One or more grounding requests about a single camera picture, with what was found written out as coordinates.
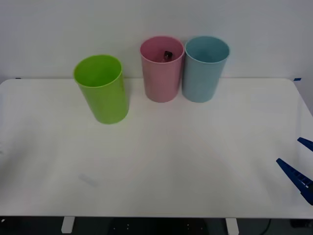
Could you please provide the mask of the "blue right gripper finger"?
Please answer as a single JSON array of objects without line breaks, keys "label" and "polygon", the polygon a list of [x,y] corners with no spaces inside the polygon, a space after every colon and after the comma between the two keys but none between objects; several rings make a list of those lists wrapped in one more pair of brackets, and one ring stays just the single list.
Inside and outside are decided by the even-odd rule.
[{"label": "blue right gripper finger", "polygon": [[297,141],[299,143],[301,143],[302,145],[304,145],[305,147],[307,147],[310,151],[313,151],[313,142],[310,140],[307,140],[305,138],[299,137],[297,139]]},{"label": "blue right gripper finger", "polygon": [[313,181],[294,169],[292,166],[287,164],[282,159],[278,158],[276,160],[278,165],[284,171],[284,173],[288,176],[288,178],[293,182],[293,184],[300,191],[300,194],[304,197],[304,199],[310,204],[313,204]]}]

